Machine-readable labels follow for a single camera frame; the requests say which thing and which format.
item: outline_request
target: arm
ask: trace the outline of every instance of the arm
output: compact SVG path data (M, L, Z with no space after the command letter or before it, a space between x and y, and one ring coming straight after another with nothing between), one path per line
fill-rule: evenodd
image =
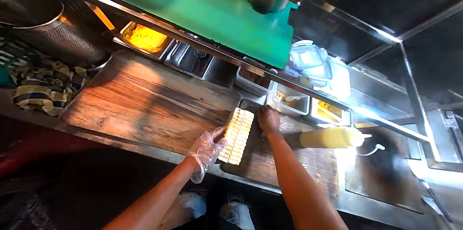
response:
M185 159L148 193L140 197L104 230L144 230L159 226L182 187L191 180L200 183L207 168L215 162L227 142L221 138L224 127L205 132L188 151Z
M296 229L347 229L333 204L310 177L280 132L280 116L270 106L258 111L259 125L269 139L281 193Z
M157 227L196 167L198 163L194 157L185 157L169 175L103 229L144 230Z

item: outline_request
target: forearm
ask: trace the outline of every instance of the forearm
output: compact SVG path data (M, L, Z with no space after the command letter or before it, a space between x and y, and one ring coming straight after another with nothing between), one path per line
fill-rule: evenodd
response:
M281 133L267 135L281 193L297 229L347 229L331 201L298 161Z
M196 160L187 156L169 175L113 219L104 229L155 229L182 187L190 179L196 166Z

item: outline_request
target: spoon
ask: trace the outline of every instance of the spoon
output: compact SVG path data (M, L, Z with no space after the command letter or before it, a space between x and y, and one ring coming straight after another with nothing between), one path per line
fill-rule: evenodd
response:
M290 96L290 95L288 95L283 99L283 101L290 103L290 102L294 102L296 100L299 100L299 99L302 99L302 98L305 98L305 97L308 97L308 95L299 95L299 96Z

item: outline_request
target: cut corn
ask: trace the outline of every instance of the cut corn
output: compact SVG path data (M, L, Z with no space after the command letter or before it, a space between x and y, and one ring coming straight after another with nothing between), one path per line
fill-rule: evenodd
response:
M251 130L252 120L254 120L252 112L239 108L235 109L228 120L227 131L224 136L228 145L218 155L219 160L239 165Z

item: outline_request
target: seasoning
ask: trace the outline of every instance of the seasoning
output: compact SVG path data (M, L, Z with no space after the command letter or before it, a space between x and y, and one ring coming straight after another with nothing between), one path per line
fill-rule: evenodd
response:
M270 80L269 79L266 79L266 78L263 78L262 76L256 74L256 73L253 73L251 71L248 71L248 70L245 70L243 68L241 68L241 70L239 71L238 73L242 78L256 84L256 85L260 85L264 88L269 88L269 85L270 85Z
M286 94L286 93L283 93L283 92L280 92L278 90L276 90L275 92L275 96L273 97L274 101L275 102L281 102L283 103L284 105L288 106L288 107L291 107L291 108L296 108L296 101L292 101L292 102L286 102L284 99L289 96L289 94Z
M125 35L125 39L132 45L150 53L159 52L165 47L167 36L150 28L136 25L131 35Z

